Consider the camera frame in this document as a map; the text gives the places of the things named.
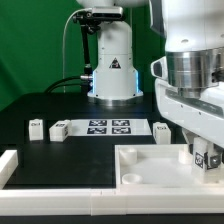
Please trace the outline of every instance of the green screen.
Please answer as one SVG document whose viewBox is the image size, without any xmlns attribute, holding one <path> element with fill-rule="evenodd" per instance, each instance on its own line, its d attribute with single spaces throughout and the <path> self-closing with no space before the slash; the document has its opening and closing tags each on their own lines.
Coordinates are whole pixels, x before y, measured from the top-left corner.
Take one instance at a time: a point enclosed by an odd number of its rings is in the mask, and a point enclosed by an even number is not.
<svg viewBox="0 0 224 224">
<path fill-rule="evenodd" d="M 63 77 L 62 40 L 68 17 L 81 6 L 75 0 L 0 1 L 0 110 L 26 93 L 43 92 Z M 160 58 L 164 40 L 150 30 L 149 6 L 128 9 L 133 28 L 134 66 L 140 89 L 150 92 L 150 63 Z M 83 72 L 80 26 L 70 22 L 65 45 L 65 77 Z M 96 35 L 89 36 L 91 62 L 97 65 Z M 80 87 L 69 88 L 79 92 Z"/>
</svg>

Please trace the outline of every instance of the blue light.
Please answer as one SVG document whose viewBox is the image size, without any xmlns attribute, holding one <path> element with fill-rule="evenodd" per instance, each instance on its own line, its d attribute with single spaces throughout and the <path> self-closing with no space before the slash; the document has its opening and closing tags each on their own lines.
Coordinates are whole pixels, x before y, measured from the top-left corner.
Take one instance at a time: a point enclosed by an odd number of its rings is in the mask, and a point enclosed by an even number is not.
<svg viewBox="0 0 224 224">
<path fill-rule="evenodd" d="M 92 93 L 95 93 L 95 78 L 96 78 L 96 74 L 95 71 L 93 71 L 93 88 L 92 88 Z"/>
<path fill-rule="evenodd" d="M 136 71 L 136 73 L 135 73 L 135 78 L 136 78 L 136 93 L 138 93 L 139 92 L 139 82 L 138 82 L 138 71 Z"/>
</svg>

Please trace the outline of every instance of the black cable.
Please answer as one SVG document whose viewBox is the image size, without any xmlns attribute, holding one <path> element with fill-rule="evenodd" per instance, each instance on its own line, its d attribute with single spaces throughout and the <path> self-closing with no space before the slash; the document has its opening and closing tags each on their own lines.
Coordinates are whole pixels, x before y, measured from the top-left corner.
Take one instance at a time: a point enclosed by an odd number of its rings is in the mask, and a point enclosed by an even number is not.
<svg viewBox="0 0 224 224">
<path fill-rule="evenodd" d="M 61 84 L 61 85 L 57 85 L 52 87 L 51 89 L 48 90 L 48 92 L 45 93 L 51 93 L 54 89 L 59 88 L 59 87 L 65 87 L 65 86 L 80 86 L 81 84 L 78 83 L 72 83 L 72 84 Z"/>
<path fill-rule="evenodd" d="M 84 52 L 84 62 L 85 62 L 85 64 L 90 64 L 87 28 L 88 27 L 86 25 L 84 25 L 84 26 L 81 25 L 83 52 Z"/>
<path fill-rule="evenodd" d="M 79 77 L 79 76 L 71 76 L 71 77 L 68 77 L 68 78 L 65 78 L 65 79 L 58 80 L 57 82 L 54 82 L 52 85 L 50 85 L 50 86 L 44 91 L 44 93 L 48 93 L 49 90 L 51 90 L 54 86 L 57 86 L 57 85 L 60 84 L 60 83 L 67 82 L 67 81 L 70 81 L 70 80 L 75 80 L 75 79 L 80 79 L 80 77 Z"/>
</svg>

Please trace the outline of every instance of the black tabletop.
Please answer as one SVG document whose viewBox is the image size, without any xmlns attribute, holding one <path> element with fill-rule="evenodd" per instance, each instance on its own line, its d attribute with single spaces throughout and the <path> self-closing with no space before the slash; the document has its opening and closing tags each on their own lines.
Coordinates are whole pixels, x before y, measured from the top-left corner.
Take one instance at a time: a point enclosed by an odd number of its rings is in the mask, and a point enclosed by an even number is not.
<svg viewBox="0 0 224 224">
<path fill-rule="evenodd" d="M 28 122 L 36 118 L 45 121 L 45 138 L 34 143 L 28 138 Z M 113 108 L 88 103 L 86 96 L 76 93 L 27 94 L 0 112 L 0 153 L 17 149 L 19 155 L 19 166 L 5 189 L 114 188 L 114 145 L 155 143 L 149 136 L 73 136 L 63 143 L 51 143 L 49 127 L 65 119 L 147 119 L 150 126 L 165 121 L 172 131 L 172 143 L 184 142 L 181 128 L 160 117 L 152 94 L 145 94 L 142 103 Z M 13 216 L 0 217 L 0 223 L 216 224 L 223 218 L 221 214 Z"/>
</svg>

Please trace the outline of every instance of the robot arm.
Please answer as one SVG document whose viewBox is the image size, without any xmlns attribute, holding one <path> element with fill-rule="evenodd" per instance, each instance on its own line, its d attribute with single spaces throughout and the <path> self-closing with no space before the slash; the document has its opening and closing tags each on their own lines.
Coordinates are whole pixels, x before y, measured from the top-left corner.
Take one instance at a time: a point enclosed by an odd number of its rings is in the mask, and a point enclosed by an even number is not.
<svg viewBox="0 0 224 224">
<path fill-rule="evenodd" d="M 86 16 L 77 15 L 81 20 L 85 19 L 80 23 L 84 39 L 87 39 L 86 31 L 88 34 L 91 33 L 89 31 L 97 31 L 98 66 L 91 75 L 89 101 L 108 106 L 124 106 L 141 101 L 143 92 L 138 86 L 138 71 L 133 66 L 132 30 L 123 21 L 122 7 L 141 6 L 147 4 L 148 0 L 77 2 L 85 8 L 91 8 Z M 87 61 L 85 64 L 85 67 L 89 67 L 90 63 Z"/>
<path fill-rule="evenodd" d="M 194 169 L 204 180 L 218 181 L 224 149 L 224 1 L 150 4 L 152 26 L 159 10 L 166 36 L 166 55 L 151 66 L 159 111 L 194 133 Z"/>
</svg>

